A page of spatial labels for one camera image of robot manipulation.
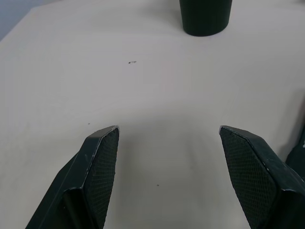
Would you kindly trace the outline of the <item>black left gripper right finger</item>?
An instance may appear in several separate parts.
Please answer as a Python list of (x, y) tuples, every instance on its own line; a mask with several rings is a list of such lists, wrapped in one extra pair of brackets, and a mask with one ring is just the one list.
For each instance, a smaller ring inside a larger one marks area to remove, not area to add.
[(230, 180), (252, 229), (305, 227), (305, 135), (282, 161), (261, 137), (221, 126)]

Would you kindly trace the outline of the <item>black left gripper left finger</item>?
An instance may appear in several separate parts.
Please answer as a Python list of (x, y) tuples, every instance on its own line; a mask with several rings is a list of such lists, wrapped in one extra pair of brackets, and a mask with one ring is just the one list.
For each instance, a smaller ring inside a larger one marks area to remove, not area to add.
[(88, 136), (57, 173), (28, 229), (102, 229), (112, 194), (119, 143), (116, 125)]

